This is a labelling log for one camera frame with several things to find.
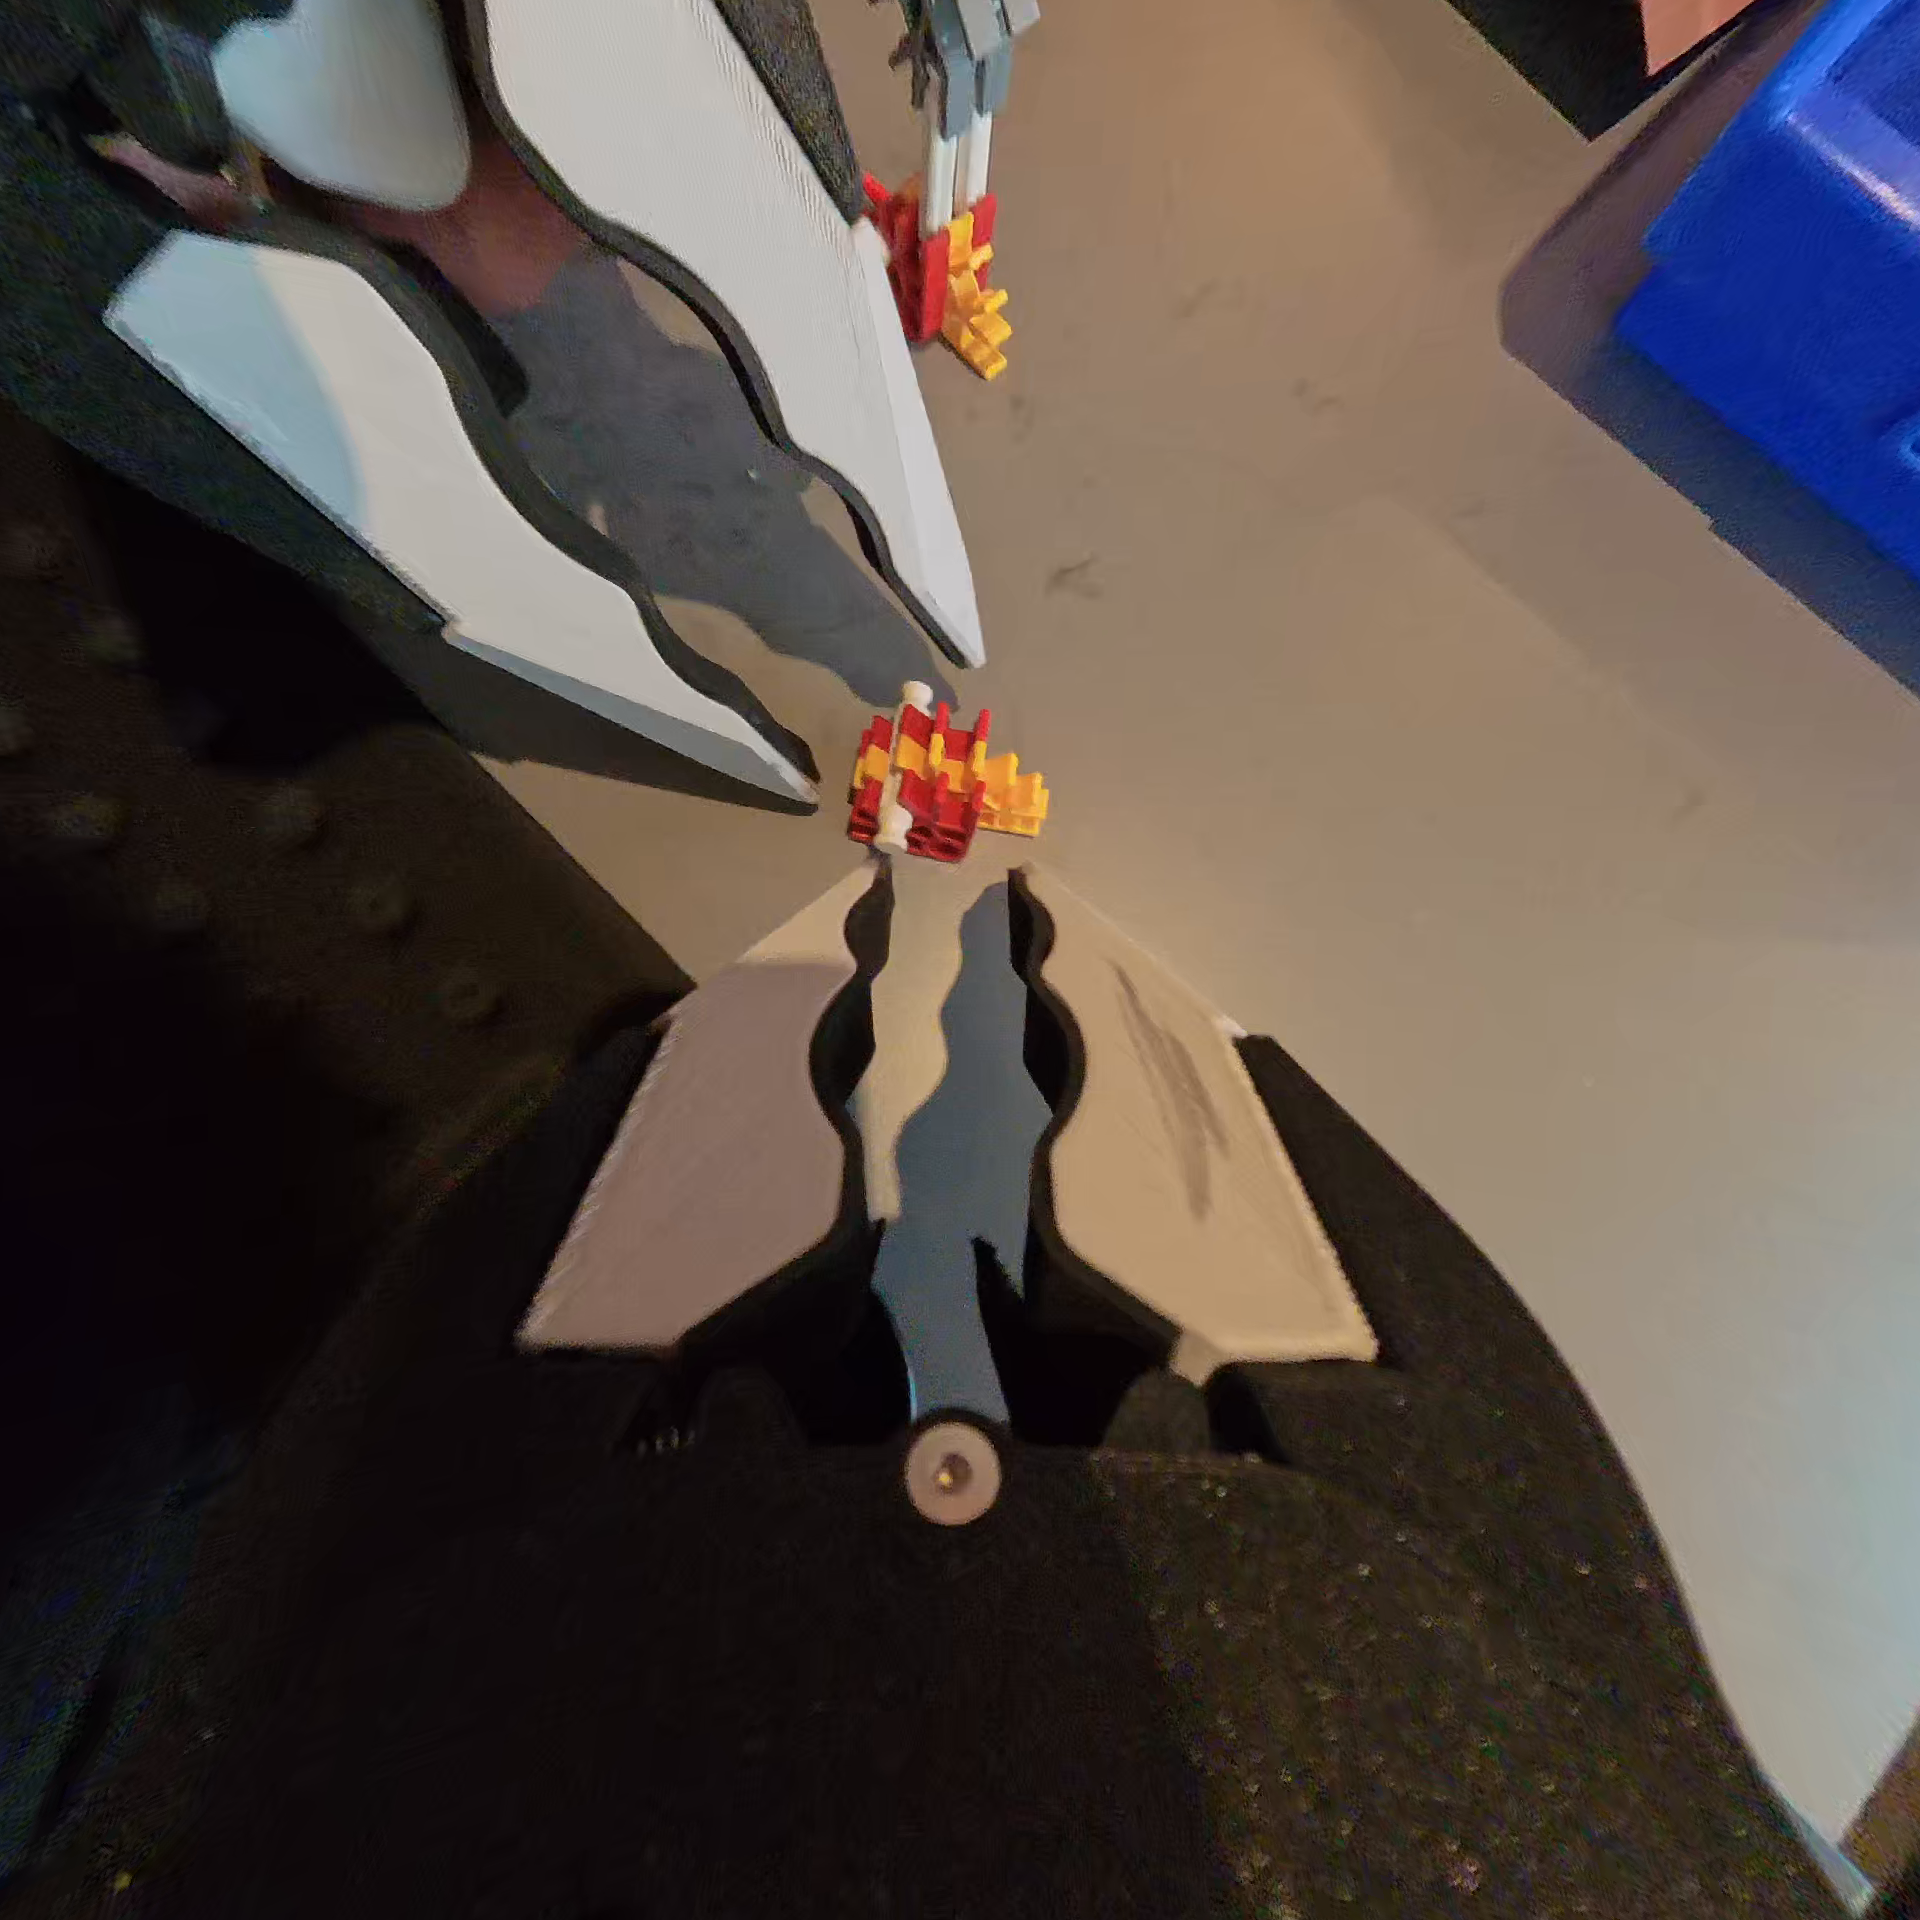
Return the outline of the red fan connector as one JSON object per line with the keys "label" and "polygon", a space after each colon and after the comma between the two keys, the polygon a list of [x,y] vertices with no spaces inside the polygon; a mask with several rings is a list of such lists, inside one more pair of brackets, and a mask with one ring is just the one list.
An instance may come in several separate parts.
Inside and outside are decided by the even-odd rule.
{"label": "red fan connector", "polygon": [[972,787],[986,778],[991,732],[988,712],[975,727],[957,725],[949,704],[879,712],[859,736],[851,794],[881,784],[891,772],[929,784],[945,778],[954,787]]}
{"label": "red fan connector", "polygon": [[961,861],[983,819],[978,800],[936,800],[923,807],[881,791],[858,800],[849,815],[849,840],[883,855]]}

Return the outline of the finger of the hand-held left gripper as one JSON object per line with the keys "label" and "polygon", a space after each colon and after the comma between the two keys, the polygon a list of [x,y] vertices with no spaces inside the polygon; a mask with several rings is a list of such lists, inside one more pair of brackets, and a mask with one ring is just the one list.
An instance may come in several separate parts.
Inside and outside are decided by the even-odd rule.
{"label": "finger of the hand-held left gripper", "polygon": [[388,258],[321,233],[171,232],[103,322],[423,601],[453,649],[715,778],[820,802],[808,741],[675,633]]}
{"label": "finger of the hand-held left gripper", "polygon": [[983,666],[883,240],[819,178],[723,9],[495,3],[469,21],[475,77],[527,169],[699,314],[762,432],[839,493],[904,609],[955,666]]}

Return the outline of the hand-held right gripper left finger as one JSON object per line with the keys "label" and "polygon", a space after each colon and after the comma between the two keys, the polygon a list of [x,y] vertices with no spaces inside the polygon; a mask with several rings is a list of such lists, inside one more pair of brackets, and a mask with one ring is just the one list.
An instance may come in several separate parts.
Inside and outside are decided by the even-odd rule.
{"label": "hand-held right gripper left finger", "polygon": [[872,1263],[853,1119],[891,949],[889,869],[856,869],[656,1023],[608,1151],[520,1321],[529,1354],[687,1354],[788,1281]]}

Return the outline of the small red toy assembly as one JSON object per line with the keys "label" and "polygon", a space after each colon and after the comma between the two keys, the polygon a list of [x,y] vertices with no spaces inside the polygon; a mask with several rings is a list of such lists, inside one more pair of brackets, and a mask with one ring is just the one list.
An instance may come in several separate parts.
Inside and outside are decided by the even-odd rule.
{"label": "small red toy assembly", "polygon": [[915,347],[945,344],[981,380],[994,383],[1008,369],[1013,338],[1004,314],[1008,293],[994,282],[996,195],[983,195],[936,233],[921,232],[919,178],[887,188],[865,175],[863,199],[887,255],[904,336]]}

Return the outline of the short white toy rod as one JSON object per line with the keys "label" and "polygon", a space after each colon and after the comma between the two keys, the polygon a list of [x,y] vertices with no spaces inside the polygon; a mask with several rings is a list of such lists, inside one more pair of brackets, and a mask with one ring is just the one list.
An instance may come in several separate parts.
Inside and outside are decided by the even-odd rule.
{"label": "short white toy rod", "polygon": [[908,751],[921,752],[927,741],[908,729],[921,721],[930,722],[932,701],[930,685],[908,681],[900,688],[897,717],[887,727],[884,739],[884,770],[881,775],[881,797],[873,804],[873,848],[884,855],[904,855],[908,851],[908,835],[915,831],[915,815],[900,800],[904,775],[908,772]]}

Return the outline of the yellow fan connector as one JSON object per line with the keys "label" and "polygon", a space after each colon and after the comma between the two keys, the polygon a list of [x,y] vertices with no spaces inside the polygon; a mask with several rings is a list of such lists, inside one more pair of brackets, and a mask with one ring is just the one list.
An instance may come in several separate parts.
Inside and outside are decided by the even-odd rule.
{"label": "yellow fan connector", "polygon": [[[954,787],[949,779],[929,784],[919,778],[904,778],[904,794],[908,804],[923,807],[936,800],[978,800],[983,804],[981,831],[1013,833],[1020,837],[1041,835],[1049,817],[1049,791],[1041,772],[1021,772],[1018,755],[988,756],[983,778],[972,787]],[[851,807],[881,791],[881,784],[868,784],[859,794],[851,794]]]}

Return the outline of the small blue plastic bin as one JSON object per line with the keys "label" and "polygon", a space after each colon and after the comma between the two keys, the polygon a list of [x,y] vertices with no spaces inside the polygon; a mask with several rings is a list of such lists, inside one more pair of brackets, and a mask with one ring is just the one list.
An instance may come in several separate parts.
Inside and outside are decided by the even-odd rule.
{"label": "small blue plastic bin", "polygon": [[1617,336],[1919,577],[1919,4],[1811,19],[1647,232]]}

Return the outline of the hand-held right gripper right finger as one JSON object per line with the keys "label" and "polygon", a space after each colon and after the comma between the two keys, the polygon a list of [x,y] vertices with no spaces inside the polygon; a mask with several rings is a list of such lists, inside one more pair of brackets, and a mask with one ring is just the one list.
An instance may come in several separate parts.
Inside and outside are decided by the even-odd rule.
{"label": "hand-held right gripper right finger", "polygon": [[1024,1252],[1041,1327],[1196,1386],[1235,1365],[1376,1362],[1247,1031],[1049,869],[1010,871],[1008,917],[1048,1103]]}

